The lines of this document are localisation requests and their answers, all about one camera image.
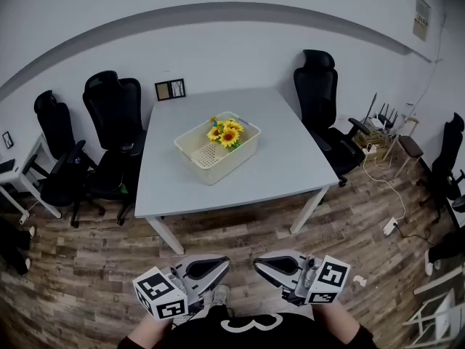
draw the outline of sunflower bouquet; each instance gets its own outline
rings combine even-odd
[[[228,121],[220,121],[217,118],[211,118],[213,127],[207,133],[207,137],[213,143],[219,143],[224,146],[229,152],[234,151],[240,146],[240,134],[244,127],[235,119]]]

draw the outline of plastic basket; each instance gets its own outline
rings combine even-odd
[[[260,128],[234,113],[224,112],[217,116],[217,120],[220,121],[231,118],[236,119],[244,127],[244,131],[240,134],[240,146],[232,152],[219,143],[210,142],[207,138],[206,135],[211,129],[210,120],[174,140],[174,144],[182,153],[182,158],[207,185],[218,182],[255,153]]]

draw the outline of white table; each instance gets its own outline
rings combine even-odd
[[[61,218],[61,213],[50,204],[45,203],[41,199],[41,194],[35,188],[33,183],[23,174],[23,169],[28,162],[29,158],[39,149],[42,147],[44,149],[45,154],[52,162],[56,162],[53,158],[52,153],[50,153],[49,146],[47,142],[40,132],[30,132],[30,136],[28,138],[23,138],[19,143],[15,143],[15,145],[7,150],[6,154],[4,154],[1,162],[8,161],[10,159],[15,159],[15,166],[13,170],[5,173],[0,174],[0,193],[3,194],[11,204],[13,204],[22,214],[23,217],[21,218],[21,223],[25,221],[25,219],[29,218],[29,211],[22,208],[9,194],[8,192],[3,189],[1,186],[5,183],[15,183],[21,182],[30,192],[32,195],[36,197],[38,201],[40,201],[45,208],[49,210],[56,218]]]
[[[257,125],[256,153],[212,186],[185,166],[174,140],[223,111]],[[144,217],[177,253],[184,249],[161,219],[318,190],[291,226],[297,233],[331,185],[339,182],[286,101],[271,89],[192,95],[155,103],[145,141],[135,216]]]

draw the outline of perforated basket bottom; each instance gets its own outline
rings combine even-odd
[[[195,151],[191,158],[203,168],[210,168],[227,154],[227,150],[218,143],[209,143]]]

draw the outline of sunflower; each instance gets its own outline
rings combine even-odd
[[[239,132],[234,128],[225,127],[222,135],[219,137],[221,144],[229,148],[239,140]]]
[[[206,135],[210,141],[214,142],[219,139],[219,130],[218,127],[213,127],[210,129],[210,132]]]
[[[242,127],[237,121],[234,119],[230,119],[229,121],[225,121],[225,127],[227,128],[233,128],[237,130],[238,132],[243,132],[244,127]]]

